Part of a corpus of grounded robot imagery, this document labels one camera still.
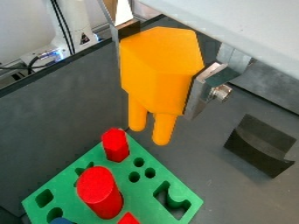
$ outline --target cable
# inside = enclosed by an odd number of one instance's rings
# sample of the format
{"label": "cable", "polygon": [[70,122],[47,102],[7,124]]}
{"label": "cable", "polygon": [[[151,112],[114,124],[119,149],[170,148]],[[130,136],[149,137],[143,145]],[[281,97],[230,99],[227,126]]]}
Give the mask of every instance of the cable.
{"label": "cable", "polygon": [[67,39],[66,31],[65,31],[65,28],[63,28],[63,25],[62,25],[61,15],[59,15],[58,8],[57,8],[54,0],[51,0],[51,5],[53,5],[54,11],[55,11],[57,18],[59,20],[61,30],[62,30],[63,37],[66,38],[67,45],[69,45],[69,48],[70,48],[70,54],[73,55],[74,53],[73,53],[73,50],[71,50],[71,43],[70,43],[70,40]]}
{"label": "cable", "polygon": [[[49,67],[50,65],[45,65],[45,66],[33,66],[31,69],[35,69],[35,68],[43,68],[43,67]],[[5,69],[5,70],[15,70],[15,69],[29,69],[30,67],[29,66],[10,66],[10,67],[6,67],[6,66],[0,66],[0,69]]]}
{"label": "cable", "polygon": [[54,0],[54,2],[55,2],[55,5],[57,5],[57,8],[58,8],[58,10],[59,10],[59,13],[61,13],[61,17],[62,17],[63,23],[65,23],[65,25],[66,25],[67,32],[69,32],[69,34],[70,34],[71,50],[73,50],[73,54],[74,54],[74,53],[75,53],[75,46],[74,46],[73,37],[71,37],[71,29],[70,29],[69,23],[67,23],[67,21],[66,21],[66,18],[65,18],[63,14],[62,14],[62,7],[59,6],[57,0]]}
{"label": "cable", "polygon": [[41,58],[38,56],[34,57],[34,59],[31,60],[30,64],[29,64],[29,75],[33,74],[34,70],[33,70],[33,66],[34,63],[37,62],[37,60],[39,60]]}
{"label": "cable", "polygon": [[25,74],[23,73],[19,73],[23,77],[25,77]]}

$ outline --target orange block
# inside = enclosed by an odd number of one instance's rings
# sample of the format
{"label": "orange block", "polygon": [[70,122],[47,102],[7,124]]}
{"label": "orange block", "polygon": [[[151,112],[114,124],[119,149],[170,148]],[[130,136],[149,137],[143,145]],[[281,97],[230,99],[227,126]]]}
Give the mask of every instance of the orange block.
{"label": "orange block", "polygon": [[129,126],[143,130],[147,111],[154,113],[154,142],[169,144],[193,76],[205,67],[197,34],[155,27],[125,38],[119,53],[122,88],[129,93]]}

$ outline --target shape sorter hole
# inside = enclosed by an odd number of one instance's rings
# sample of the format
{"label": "shape sorter hole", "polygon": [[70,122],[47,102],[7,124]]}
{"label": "shape sorter hole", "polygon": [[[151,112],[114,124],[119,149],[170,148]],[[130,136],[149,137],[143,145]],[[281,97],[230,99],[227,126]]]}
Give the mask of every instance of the shape sorter hole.
{"label": "shape sorter hole", "polygon": [[145,164],[146,164],[146,161],[141,157],[138,157],[135,159],[135,166],[142,167]]}
{"label": "shape sorter hole", "polygon": [[54,219],[61,218],[63,216],[63,211],[59,207],[55,207],[47,215],[47,221],[49,223],[53,222]]}
{"label": "shape sorter hole", "polygon": [[53,191],[46,189],[35,198],[39,208],[46,207],[54,199]]}
{"label": "shape sorter hole", "polygon": [[169,181],[165,181],[154,192],[154,197],[163,205],[165,209],[173,215],[173,217],[179,221],[189,209],[193,206],[193,203],[185,199],[183,201],[175,201],[173,195],[170,195],[171,184]]}
{"label": "shape sorter hole", "polygon": [[137,171],[133,171],[129,175],[129,179],[133,183],[135,183],[141,179],[141,175]]}
{"label": "shape sorter hole", "polygon": [[154,168],[147,168],[145,170],[145,175],[151,179],[155,177],[155,169]]}

